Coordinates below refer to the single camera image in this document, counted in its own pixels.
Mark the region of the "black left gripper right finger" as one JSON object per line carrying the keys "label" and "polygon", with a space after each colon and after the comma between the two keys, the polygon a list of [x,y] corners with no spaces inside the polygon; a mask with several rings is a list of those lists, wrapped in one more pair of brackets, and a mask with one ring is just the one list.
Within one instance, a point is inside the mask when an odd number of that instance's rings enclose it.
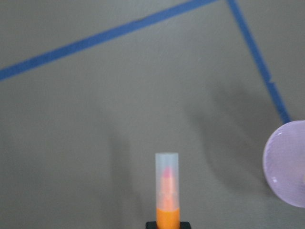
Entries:
{"label": "black left gripper right finger", "polygon": [[188,221],[180,222],[179,229],[191,229],[191,224]]}

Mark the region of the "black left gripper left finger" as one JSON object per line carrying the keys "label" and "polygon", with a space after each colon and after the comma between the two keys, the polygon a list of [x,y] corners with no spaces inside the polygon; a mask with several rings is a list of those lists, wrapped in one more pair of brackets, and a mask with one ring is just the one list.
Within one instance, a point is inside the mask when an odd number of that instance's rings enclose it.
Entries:
{"label": "black left gripper left finger", "polygon": [[145,229],[157,229],[156,221],[149,221],[145,223]]}

